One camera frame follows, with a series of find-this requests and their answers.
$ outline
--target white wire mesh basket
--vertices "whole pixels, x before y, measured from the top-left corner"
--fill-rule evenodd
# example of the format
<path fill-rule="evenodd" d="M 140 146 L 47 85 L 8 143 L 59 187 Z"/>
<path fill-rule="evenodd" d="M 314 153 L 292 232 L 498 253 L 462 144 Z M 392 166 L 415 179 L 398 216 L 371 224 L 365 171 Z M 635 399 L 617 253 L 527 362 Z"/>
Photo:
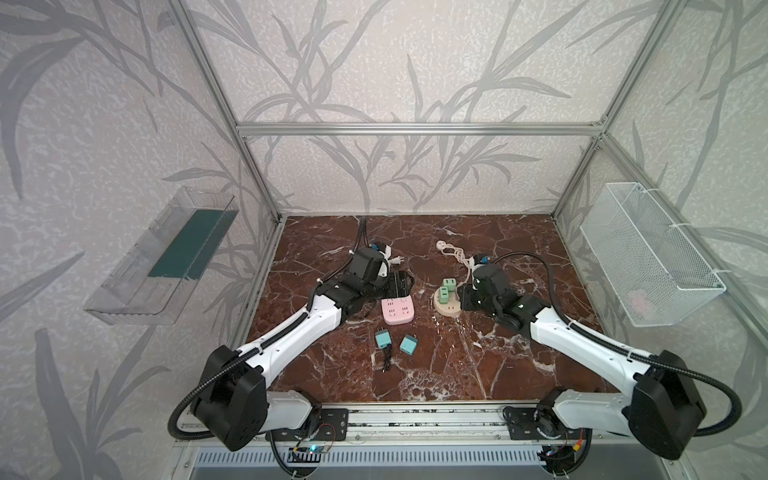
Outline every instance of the white wire mesh basket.
<path fill-rule="evenodd" d="M 581 232 L 635 326 L 674 325 L 725 291 L 641 184 L 605 184 Z"/>

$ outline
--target electrical socket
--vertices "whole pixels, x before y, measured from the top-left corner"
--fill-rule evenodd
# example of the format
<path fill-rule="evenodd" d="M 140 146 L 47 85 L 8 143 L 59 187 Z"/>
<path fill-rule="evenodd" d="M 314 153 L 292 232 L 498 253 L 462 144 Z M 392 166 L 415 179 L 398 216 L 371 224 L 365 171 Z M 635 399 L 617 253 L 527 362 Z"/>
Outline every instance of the electrical socket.
<path fill-rule="evenodd" d="M 382 312 L 387 325 L 400 325 L 413 320 L 413 299 L 410 295 L 402 298 L 382 300 Z"/>
<path fill-rule="evenodd" d="M 462 305 L 458 301 L 455 290 L 448 294 L 448 303 L 440 303 L 440 289 L 435 290 L 432 294 L 432 304 L 437 313 L 443 316 L 456 318 L 462 312 Z"/>

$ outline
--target marble surface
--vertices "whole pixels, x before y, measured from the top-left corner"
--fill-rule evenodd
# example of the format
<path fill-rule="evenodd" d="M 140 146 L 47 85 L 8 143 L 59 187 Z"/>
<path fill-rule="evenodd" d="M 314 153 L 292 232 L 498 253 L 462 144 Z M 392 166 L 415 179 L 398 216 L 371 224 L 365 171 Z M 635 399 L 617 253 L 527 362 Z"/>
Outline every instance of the marble surface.
<path fill-rule="evenodd" d="M 306 302 L 314 280 L 347 257 L 357 231 L 355 217 L 291 217 L 277 249 L 249 339 L 272 329 Z M 457 319 L 440 316 L 432 294 L 443 278 L 461 281 L 466 268 L 435 248 L 437 240 L 471 256 L 513 250 L 541 254 L 551 263 L 565 312 L 598 328 L 574 267 L 548 215 L 372 217 L 369 240 L 403 255 L 400 268 L 415 277 L 415 318 L 387 326 L 379 302 L 363 307 L 340 328 L 296 357 L 273 389 L 303 389 L 321 402 L 403 400 L 540 399 L 555 386 L 583 392 L 611 389 L 600 376 L 548 347 L 496 325 L 478 312 Z M 514 288 L 547 298 L 544 267 L 527 257 L 508 260 Z M 382 372 L 383 354 L 374 333 L 387 328 L 396 346 L 392 368 Z M 398 348 L 404 335 L 418 339 L 413 356 Z"/>

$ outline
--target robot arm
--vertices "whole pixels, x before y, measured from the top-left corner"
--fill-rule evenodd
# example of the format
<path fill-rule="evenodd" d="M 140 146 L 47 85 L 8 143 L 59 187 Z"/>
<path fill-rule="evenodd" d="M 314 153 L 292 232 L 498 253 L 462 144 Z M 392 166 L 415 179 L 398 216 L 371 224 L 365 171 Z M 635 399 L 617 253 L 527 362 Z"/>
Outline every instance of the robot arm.
<path fill-rule="evenodd" d="M 550 293 L 553 288 L 550 278 Z M 462 310 L 484 311 L 497 323 L 571 357 L 620 391 L 556 390 L 539 404 L 541 415 L 549 417 L 548 425 L 632 435 L 653 453 L 675 460 L 694 435 L 723 431 L 739 418 L 740 400 L 723 383 L 688 370 L 680 357 L 666 350 L 651 355 L 574 322 L 559 312 L 554 297 L 550 305 L 535 296 L 518 295 L 496 264 L 475 266 L 472 283 L 460 288 L 458 295 Z M 698 429 L 707 409 L 694 378 L 716 386 L 731 400 L 730 414 L 714 429 Z"/>
<path fill-rule="evenodd" d="M 267 389 L 293 359 L 365 303 L 410 294 L 406 273 L 391 271 L 391 265 L 399 262 L 390 258 L 391 253 L 381 243 L 351 252 L 347 270 L 313 289 L 308 306 L 253 342 L 236 350 L 221 346 L 210 354 L 200 377 L 200 385 L 207 387 L 190 401 L 192 413 L 208 427 L 209 436 L 215 435 L 235 451 L 261 432 L 294 429 L 313 433 L 317 425 L 310 414 L 317 404 L 298 392 Z M 211 380 L 238 359 L 241 364 L 232 372 Z M 187 432 L 178 432 L 175 422 L 172 416 L 171 435 L 194 439 Z"/>

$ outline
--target zip tie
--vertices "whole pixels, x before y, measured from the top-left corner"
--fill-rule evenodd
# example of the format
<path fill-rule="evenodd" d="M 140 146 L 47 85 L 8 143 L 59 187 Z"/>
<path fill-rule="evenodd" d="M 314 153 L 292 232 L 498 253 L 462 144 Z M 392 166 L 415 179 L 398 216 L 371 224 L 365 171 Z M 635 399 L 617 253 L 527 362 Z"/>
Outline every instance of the zip tie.
<path fill-rule="evenodd" d="M 627 360 L 629 360 L 630 362 L 632 362 L 633 360 L 632 360 L 632 358 L 630 358 L 630 357 L 632 356 L 632 354 L 633 354 L 633 353 L 635 353 L 635 352 L 640 352 L 640 349 L 634 349 L 634 348 L 632 348 L 631 346 L 627 346 L 627 347 L 625 347 L 625 348 L 627 349 Z"/>

